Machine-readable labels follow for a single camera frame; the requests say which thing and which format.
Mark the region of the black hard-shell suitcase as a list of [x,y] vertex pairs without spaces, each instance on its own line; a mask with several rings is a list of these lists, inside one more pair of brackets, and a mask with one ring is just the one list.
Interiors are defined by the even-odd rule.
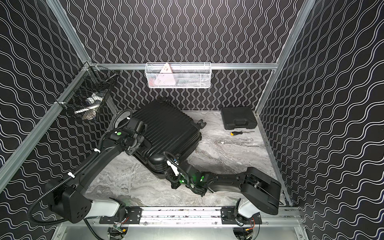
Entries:
[[207,125],[204,120],[194,122],[169,99],[152,101],[135,111],[133,117],[148,125],[145,140],[133,156],[159,179],[166,179],[164,152],[183,162],[197,148],[202,139],[200,130]]

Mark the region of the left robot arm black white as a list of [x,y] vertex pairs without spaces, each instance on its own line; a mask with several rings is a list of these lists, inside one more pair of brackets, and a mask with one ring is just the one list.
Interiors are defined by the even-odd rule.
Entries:
[[74,172],[68,173],[67,180],[54,180],[47,184],[45,198],[52,212],[62,222],[76,224],[93,217],[109,217],[116,222],[126,219],[126,205],[115,199],[91,200],[85,197],[93,180],[120,153],[135,153],[145,140],[147,124],[135,118],[128,118],[123,125],[104,133],[92,154]]

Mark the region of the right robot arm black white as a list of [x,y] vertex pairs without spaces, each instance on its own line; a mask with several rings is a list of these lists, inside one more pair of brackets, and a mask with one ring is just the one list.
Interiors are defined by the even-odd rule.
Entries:
[[254,167],[233,175],[200,172],[188,163],[169,165],[164,172],[166,179],[177,186],[184,184],[201,197],[207,192],[232,192],[242,194],[258,211],[277,215],[280,208],[282,185]]

